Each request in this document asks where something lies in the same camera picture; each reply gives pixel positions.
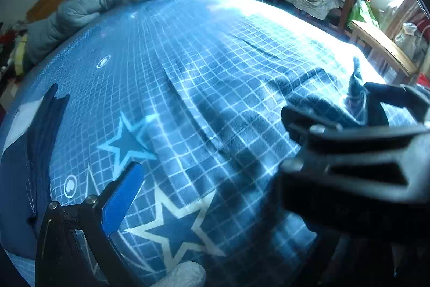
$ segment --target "blue blanket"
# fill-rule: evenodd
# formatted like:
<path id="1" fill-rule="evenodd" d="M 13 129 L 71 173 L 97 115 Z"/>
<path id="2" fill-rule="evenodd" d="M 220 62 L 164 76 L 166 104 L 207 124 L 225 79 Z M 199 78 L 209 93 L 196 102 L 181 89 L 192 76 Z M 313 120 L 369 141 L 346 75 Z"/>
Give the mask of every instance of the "blue blanket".
<path id="1" fill-rule="evenodd" d="M 204 266 L 208 286 L 279 285 L 315 239 L 272 196 L 278 164 L 298 151 L 281 108 L 364 126 L 366 81 L 383 82 L 358 48 L 272 6 L 136 2 L 78 32 L 30 73 L 0 145 L 18 106 L 57 83 L 70 102 L 50 165 L 52 198 L 80 203 L 130 160 L 141 162 L 145 182 L 114 241 L 146 285 L 187 260 Z M 412 122 L 384 108 L 391 125 Z M 31 263 L 12 260 L 34 283 Z"/>

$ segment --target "plastic bag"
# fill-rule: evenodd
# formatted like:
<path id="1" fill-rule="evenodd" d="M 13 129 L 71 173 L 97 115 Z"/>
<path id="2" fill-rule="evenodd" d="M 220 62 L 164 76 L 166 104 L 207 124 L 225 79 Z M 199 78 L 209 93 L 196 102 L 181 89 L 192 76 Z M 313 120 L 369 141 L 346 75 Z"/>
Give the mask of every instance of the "plastic bag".
<path id="1" fill-rule="evenodd" d="M 415 43 L 416 30 L 416 24 L 405 22 L 400 33 L 394 38 L 394 43 L 396 43 L 410 59 L 413 59 L 415 50 L 417 49 L 417 45 Z"/>
<path id="2" fill-rule="evenodd" d="M 386 6 L 384 11 L 381 11 L 381 14 L 379 15 L 379 28 L 382 32 L 386 32 L 388 29 L 388 26 L 391 24 L 391 21 L 394 19 L 394 14 L 396 13 L 397 9 L 399 9 L 402 2 L 399 2 L 398 0 L 394 0 Z"/>
<path id="3" fill-rule="evenodd" d="M 353 20 L 361 21 L 365 23 L 371 23 L 377 28 L 379 28 L 379 24 L 373 16 L 373 12 L 370 8 L 369 2 L 363 0 L 357 0 L 352 7 L 352 10 L 348 17 L 348 27 L 352 29 L 351 22 Z"/>

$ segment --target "red object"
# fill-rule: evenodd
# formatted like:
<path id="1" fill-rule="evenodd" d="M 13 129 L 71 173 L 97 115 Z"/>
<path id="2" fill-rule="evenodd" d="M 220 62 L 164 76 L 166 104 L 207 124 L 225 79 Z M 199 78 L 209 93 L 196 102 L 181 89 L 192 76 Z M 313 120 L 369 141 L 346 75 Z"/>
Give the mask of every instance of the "red object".
<path id="1" fill-rule="evenodd" d="M 425 75 L 421 72 L 418 76 L 417 84 L 421 84 L 424 87 L 430 88 L 430 81 L 425 77 Z"/>
<path id="2" fill-rule="evenodd" d="M 0 44 L 11 43 L 16 38 L 16 32 L 14 30 L 7 30 L 6 33 L 0 36 Z"/>
<path id="3" fill-rule="evenodd" d="M 425 18 L 420 21 L 417 21 L 415 24 L 418 27 L 418 30 L 422 33 L 424 28 L 430 25 L 430 19 Z M 427 42 L 430 42 L 430 27 L 426 29 L 423 36 L 427 40 Z"/>

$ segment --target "folded cloth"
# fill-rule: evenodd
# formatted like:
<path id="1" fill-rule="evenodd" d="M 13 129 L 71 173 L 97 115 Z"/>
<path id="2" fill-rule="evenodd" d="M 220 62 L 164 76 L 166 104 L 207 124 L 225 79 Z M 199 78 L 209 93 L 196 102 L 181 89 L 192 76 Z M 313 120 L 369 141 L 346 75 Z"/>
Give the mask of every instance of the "folded cloth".
<path id="1" fill-rule="evenodd" d="M 294 0 L 296 8 L 306 11 L 309 15 L 324 20 L 330 10 L 339 8 L 345 0 Z"/>
<path id="2" fill-rule="evenodd" d="M 69 95 L 57 99 L 54 84 L 29 128 L 3 152 L 0 162 L 0 240 L 10 253 L 34 259 L 51 202 L 49 163 Z"/>

